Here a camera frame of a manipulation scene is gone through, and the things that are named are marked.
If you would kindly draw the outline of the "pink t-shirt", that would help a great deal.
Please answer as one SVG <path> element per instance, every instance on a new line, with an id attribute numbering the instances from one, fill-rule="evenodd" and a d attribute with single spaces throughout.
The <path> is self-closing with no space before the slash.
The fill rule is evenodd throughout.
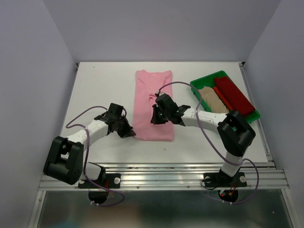
<path id="1" fill-rule="evenodd" d="M 154 125 L 151 123 L 155 93 L 164 85 L 172 82 L 172 72 L 136 72 L 135 98 L 133 107 L 133 130 L 135 138 L 142 141 L 170 142 L 174 139 L 173 124 Z"/>

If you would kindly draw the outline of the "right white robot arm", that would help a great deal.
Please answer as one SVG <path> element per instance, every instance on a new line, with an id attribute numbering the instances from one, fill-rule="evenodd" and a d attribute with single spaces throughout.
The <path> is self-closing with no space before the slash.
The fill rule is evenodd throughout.
<path id="1" fill-rule="evenodd" d="M 166 93 L 157 94 L 152 107 L 151 123 L 154 125 L 171 122 L 185 127 L 198 127 L 205 136 L 205 130 L 218 133 L 226 149 L 226 155 L 220 155 L 224 163 L 218 179 L 223 185 L 235 181 L 244 154 L 256 136 L 253 128 L 238 111 L 219 114 L 200 111 L 189 105 L 178 106 Z"/>

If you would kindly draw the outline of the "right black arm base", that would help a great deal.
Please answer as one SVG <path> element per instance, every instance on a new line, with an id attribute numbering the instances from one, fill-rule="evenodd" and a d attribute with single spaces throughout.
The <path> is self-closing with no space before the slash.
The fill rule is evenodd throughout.
<path id="1" fill-rule="evenodd" d="M 204 173 L 200 185 L 207 190 L 218 190 L 218 197 L 222 201 L 236 203 L 239 196 L 238 188 L 247 187 L 247 180 L 244 172 L 239 170 L 233 177 L 220 170 Z"/>

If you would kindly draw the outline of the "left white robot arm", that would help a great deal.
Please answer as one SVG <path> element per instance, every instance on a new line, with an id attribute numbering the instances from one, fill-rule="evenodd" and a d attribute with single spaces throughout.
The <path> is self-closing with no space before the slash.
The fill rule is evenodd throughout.
<path id="1" fill-rule="evenodd" d="M 82 130 L 68 137 L 57 136 L 53 139 L 43 168 L 45 175 L 69 185 L 75 184 L 84 176 L 84 152 L 88 152 L 93 143 L 113 132 L 121 138 L 136 135 L 126 119 L 125 108 L 114 103 L 110 104 L 106 112 L 96 116 L 88 126 L 70 122 L 66 128 L 75 126 Z"/>

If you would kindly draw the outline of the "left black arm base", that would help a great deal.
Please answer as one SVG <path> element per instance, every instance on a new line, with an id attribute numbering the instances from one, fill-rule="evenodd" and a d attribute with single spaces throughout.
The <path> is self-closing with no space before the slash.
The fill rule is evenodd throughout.
<path id="1" fill-rule="evenodd" d="M 122 203 L 125 196 L 120 189 L 121 174 L 109 173 L 100 174 L 96 180 L 91 182 L 84 180 L 78 184 L 78 188 L 89 190 L 88 199 L 90 204 L 97 207 L 111 207 Z"/>

